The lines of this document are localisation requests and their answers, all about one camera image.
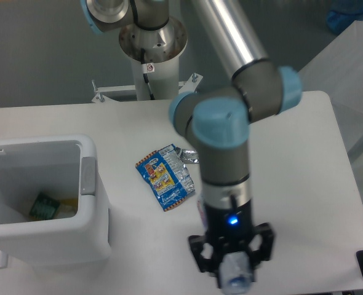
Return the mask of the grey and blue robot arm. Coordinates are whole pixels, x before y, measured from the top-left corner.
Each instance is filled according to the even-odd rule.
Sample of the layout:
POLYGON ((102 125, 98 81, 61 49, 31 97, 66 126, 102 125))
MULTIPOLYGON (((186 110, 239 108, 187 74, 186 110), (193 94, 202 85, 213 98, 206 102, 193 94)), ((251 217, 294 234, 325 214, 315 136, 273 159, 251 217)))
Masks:
POLYGON ((169 65, 186 47, 183 25, 168 1, 82 1, 93 31, 119 30, 133 64, 139 100, 170 99, 176 132, 199 155, 207 228, 189 247, 201 272, 222 279, 252 274, 271 257, 274 232, 252 222, 249 125, 295 107, 301 82, 290 67, 277 68, 237 1, 191 1, 231 86, 209 93, 178 93, 178 68, 169 65))

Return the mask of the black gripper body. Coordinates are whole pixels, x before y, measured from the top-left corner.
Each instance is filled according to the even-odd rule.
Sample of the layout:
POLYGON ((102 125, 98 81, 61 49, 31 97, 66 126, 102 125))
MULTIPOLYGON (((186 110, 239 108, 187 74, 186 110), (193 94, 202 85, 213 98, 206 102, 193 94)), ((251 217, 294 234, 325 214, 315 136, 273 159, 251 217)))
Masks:
POLYGON ((255 236, 252 202, 236 211, 214 208, 204 204, 207 218, 206 239, 212 246, 212 256, 223 257, 234 252, 250 253, 249 243, 255 236))

